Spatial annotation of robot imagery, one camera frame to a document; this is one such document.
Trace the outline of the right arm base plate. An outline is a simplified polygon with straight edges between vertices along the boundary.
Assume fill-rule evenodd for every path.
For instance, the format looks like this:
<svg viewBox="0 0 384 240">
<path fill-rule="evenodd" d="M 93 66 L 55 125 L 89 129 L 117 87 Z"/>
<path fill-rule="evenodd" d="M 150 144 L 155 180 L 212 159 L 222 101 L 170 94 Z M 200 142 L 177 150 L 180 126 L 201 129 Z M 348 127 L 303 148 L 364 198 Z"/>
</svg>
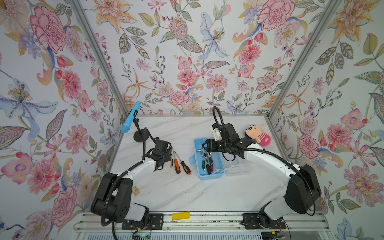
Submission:
<svg viewBox="0 0 384 240">
<path fill-rule="evenodd" d="M 244 213 L 242 217 L 240 224 L 245 226 L 246 230 L 285 230 L 287 227 L 283 218 L 274 221 L 259 213 Z"/>
</svg>

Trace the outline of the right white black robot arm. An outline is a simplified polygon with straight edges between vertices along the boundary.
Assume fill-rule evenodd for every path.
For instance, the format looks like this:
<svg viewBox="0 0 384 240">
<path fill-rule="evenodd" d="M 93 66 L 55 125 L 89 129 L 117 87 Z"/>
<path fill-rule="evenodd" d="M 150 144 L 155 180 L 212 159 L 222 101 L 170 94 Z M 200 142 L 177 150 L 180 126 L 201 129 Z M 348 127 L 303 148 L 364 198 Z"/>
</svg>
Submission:
<svg viewBox="0 0 384 240">
<path fill-rule="evenodd" d="M 295 165 L 279 155 L 262 147 L 261 136 L 252 136 L 249 126 L 244 138 L 240 138 L 230 123 L 225 123 L 218 107 L 213 107 L 215 123 L 211 130 L 214 138 L 207 139 L 202 147 L 207 153 L 232 155 L 234 159 L 253 162 L 285 184 L 282 197 L 265 204 L 257 213 L 256 221 L 262 229 L 270 229 L 272 224 L 291 213 L 307 214 L 316 210 L 316 201 L 321 196 L 317 175 L 313 167 Z"/>
</svg>

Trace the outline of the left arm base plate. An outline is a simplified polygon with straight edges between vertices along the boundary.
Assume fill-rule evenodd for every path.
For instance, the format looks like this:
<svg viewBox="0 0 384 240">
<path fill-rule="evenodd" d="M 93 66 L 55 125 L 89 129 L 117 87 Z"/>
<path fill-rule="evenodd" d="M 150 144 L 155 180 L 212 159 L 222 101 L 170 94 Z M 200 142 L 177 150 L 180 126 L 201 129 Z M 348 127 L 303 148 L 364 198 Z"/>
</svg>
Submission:
<svg viewBox="0 0 384 240">
<path fill-rule="evenodd" d="M 128 221 L 122 224 L 122 230 L 162 230 L 164 214 L 147 213 L 140 221 Z"/>
</svg>

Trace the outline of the aluminium front rail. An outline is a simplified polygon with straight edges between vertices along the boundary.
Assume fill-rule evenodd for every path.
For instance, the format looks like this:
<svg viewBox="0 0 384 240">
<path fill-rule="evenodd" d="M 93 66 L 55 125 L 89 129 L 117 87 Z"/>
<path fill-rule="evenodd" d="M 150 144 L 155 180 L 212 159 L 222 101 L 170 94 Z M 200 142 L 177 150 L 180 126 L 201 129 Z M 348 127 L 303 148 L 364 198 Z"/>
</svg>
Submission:
<svg viewBox="0 0 384 240">
<path fill-rule="evenodd" d="M 176 232 L 245 232 L 248 231 L 243 220 L 243 212 L 190 212 L 186 220 L 172 220 L 172 212 L 162 213 L 162 229 L 159 233 Z M 83 214 L 74 225 L 76 233 L 110 232 L 111 226 L 103 227 L 100 218 L 94 214 Z M 282 230 L 285 234 L 293 232 L 328 232 L 326 218 L 319 213 L 314 216 L 289 214 L 272 224 L 271 230 Z"/>
</svg>

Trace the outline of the cartoon boy plush doll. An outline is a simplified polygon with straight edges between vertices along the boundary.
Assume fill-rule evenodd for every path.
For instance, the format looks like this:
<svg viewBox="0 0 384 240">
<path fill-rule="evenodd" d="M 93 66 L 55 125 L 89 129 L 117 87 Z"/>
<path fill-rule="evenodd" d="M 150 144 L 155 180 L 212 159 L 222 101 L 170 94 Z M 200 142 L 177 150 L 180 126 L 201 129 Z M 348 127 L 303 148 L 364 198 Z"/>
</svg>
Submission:
<svg viewBox="0 0 384 240">
<path fill-rule="evenodd" d="M 255 140 L 260 146 L 266 147 L 271 143 L 271 137 L 260 126 L 250 125 L 245 130 L 246 137 Z"/>
</svg>

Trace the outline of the yellow tape label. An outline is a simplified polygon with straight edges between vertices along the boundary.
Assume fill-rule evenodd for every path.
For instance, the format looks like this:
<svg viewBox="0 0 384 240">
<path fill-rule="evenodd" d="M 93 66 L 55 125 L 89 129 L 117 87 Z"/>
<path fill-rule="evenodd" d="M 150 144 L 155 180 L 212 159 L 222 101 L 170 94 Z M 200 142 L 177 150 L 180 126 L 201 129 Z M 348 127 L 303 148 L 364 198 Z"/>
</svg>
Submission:
<svg viewBox="0 0 384 240">
<path fill-rule="evenodd" d="M 172 221 L 188 220 L 190 217 L 190 212 L 174 213 L 172 214 Z"/>
</svg>

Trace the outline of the orange black screwdriver right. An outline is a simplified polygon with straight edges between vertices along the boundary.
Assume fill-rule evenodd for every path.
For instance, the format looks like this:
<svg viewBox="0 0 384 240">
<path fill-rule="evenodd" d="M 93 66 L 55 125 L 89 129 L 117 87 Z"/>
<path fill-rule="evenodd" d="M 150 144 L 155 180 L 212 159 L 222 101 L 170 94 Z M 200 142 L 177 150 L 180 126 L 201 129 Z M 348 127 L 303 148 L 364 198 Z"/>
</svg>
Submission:
<svg viewBox="0 0 384 240">
<path fill-rule="evenodd" d="M 183 166 L 183 169 L 184 171 L 186 172 L 187 175 L 191 175 L 192 172 L 190 170 L 190 168 L 185 164 L 184 161 L 181 160 L 181 158 L 179 157 L 179 155 L 177 154 L 177 152 L 175 152 L 175 155 L 178 157 L 178 159 L 180 160 L 180 164 Z"/>
</svg>

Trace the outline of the small wooden block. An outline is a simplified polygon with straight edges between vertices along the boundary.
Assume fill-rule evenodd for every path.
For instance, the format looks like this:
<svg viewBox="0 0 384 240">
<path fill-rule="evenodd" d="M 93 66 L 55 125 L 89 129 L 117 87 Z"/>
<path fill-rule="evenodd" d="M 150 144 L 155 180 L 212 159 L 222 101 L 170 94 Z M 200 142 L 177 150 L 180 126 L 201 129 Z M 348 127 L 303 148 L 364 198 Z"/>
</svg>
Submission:
<svg viewBox="0 0 384 240">
<path fill-rule="evenodd" d="M 137 196 L 140 193 L 140 190 L 137 188 L 137 186 L 133 187 L 132 193 L 134 194 L 134 196 Z"/>
</svg>

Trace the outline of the light blue plastic toolbox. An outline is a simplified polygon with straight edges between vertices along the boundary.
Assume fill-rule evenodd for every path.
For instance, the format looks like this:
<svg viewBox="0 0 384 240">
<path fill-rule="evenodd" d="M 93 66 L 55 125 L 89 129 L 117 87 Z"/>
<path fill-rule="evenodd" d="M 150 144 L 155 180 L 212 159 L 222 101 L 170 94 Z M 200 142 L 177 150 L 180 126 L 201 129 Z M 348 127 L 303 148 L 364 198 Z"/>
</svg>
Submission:
<svg viewBox="0 0 384 240">
<path fill-rule="evenodd" d="M 190 163 L 197 166 L 197 173 L 200 180 L 219 179 L 224 175 L 229 177 L 246 175 L 251 172 L 250 164 L 245 160 L 236 157 L 234 161 L 226 161 L 221 153 L 208 153 L 203 148 L 206 138 L 194 140 L 195 153 L 190 157 Z"/>
</svg>

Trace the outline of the green black screwdriver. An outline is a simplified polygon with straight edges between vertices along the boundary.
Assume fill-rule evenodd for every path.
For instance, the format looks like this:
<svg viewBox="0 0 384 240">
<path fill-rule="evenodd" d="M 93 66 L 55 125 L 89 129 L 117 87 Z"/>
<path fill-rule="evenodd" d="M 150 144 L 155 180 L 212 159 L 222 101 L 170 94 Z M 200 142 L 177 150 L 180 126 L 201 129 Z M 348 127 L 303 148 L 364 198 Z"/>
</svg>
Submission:
<svg viewBox="0 0 384 240">
<path fill-rule="evenodd" d="M 202 169 L 205 171 L 206 170 L 206 157 L 204 151 L 201 151 L 202 154 Z"/>
</svg>

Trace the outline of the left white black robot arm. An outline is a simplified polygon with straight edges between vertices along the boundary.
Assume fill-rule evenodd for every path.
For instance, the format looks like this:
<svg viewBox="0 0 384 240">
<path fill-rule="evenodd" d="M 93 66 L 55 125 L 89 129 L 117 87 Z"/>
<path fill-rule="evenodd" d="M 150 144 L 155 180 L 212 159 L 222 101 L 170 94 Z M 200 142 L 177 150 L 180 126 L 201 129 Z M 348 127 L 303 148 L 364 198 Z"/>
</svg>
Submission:
<svg viewBox="0 0 384 240">
<path fill-rule="evenodd" d="M 132 225 L 135 229 L 132 235 L 133 240 L 135 234 L 151 226 L 150 209 L 131 202 L 134 183 L 161 170 L 164 163 L 171 161 L 172 144 L 170 142 L 153 138 L 146 128 L 144 135 L 151 138 L 155 147 L 147 151 L 146 142 L 143 142 L 141 161 L 120 174 L 105 174 L 91 204 L 91 212 L 101 217 L 101 225 L 112 227 L 115 240 L 118 239 L 115 224 Z"/>
</svg>

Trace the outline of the black handled wrench tool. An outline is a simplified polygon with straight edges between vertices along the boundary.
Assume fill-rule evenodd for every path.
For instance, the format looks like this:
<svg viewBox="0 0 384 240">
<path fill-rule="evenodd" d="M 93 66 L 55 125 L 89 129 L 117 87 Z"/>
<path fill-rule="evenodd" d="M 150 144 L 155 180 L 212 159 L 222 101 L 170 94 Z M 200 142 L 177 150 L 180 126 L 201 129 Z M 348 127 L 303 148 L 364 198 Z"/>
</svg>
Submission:
<svg viewBox="0 0 384 240">
<path fill-rule="evenodd" d="M 209 162 L 208 162 L 208 154 L 205 152 L 204 149 L 201 149 L 201 151 L 204 151 L 204 153 L 205 153 L 205 157 L 206 157 L 206 172 L 208 173 L 208 175 L 210 175 L 211 171 L 210 171 L 210 165 L 209 165 Z"/>
</svg>

